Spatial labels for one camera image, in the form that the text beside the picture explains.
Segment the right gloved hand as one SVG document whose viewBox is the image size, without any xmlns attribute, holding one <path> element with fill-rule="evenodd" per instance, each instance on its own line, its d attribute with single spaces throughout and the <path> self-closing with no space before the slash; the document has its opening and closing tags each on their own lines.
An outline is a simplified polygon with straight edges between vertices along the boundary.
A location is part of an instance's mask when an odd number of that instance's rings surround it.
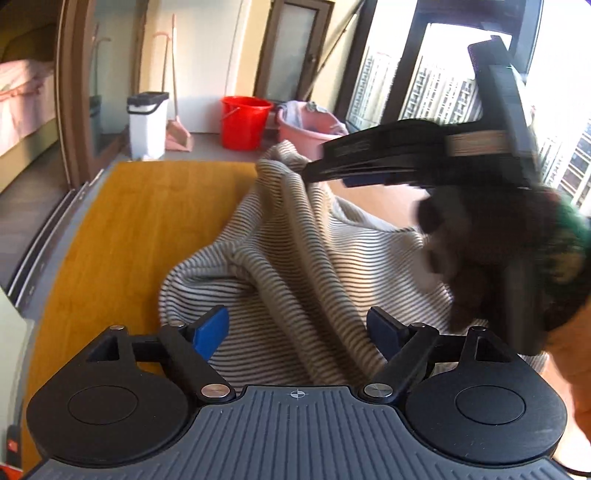
<svg viewBox="0 0 591 480">
<path fill-rule="evenodd" d="M 420 201 L 428 265 L 448 285 L 450 326 L 504 327 L 505 282 L 542 297 L 546 331 L 566 324 L 590 297 L 590 220 L 557 191 L 445 187 Z"/>
</svg>

